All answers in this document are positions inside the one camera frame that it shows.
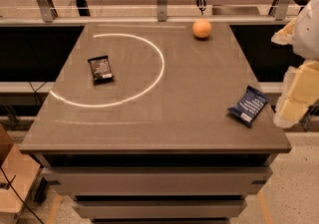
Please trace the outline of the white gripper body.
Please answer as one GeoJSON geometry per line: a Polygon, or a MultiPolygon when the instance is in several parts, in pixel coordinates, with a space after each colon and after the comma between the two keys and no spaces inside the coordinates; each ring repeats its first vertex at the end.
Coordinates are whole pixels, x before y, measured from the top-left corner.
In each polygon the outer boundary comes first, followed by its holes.
{"type": "Polygon", "coordinates": [[[293,51],[309,60],[319,60],[319,0],[310,0],[299,13],[293,32],[293,51]]]}

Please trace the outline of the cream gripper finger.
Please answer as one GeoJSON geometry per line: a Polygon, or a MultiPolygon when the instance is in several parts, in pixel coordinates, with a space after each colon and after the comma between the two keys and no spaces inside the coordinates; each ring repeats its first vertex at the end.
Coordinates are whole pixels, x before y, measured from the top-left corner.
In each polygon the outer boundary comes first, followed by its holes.
{"type": "Polygon", "coordinates": [[[277,31],[271,38],[271,42],[278,44],[278,45],[292,45],[293,34],[294,34],[294,27],[295,27],[296,20],[290,21],[286,24],[282,29],[277,31]]]}
{"type": "Polygon", "coordinates": [[[319,62],[306,60],[298,68],[289,67],[285,73],[274,123],[290,128],[298,123],[309,108],[319,100],[319,62]]]}

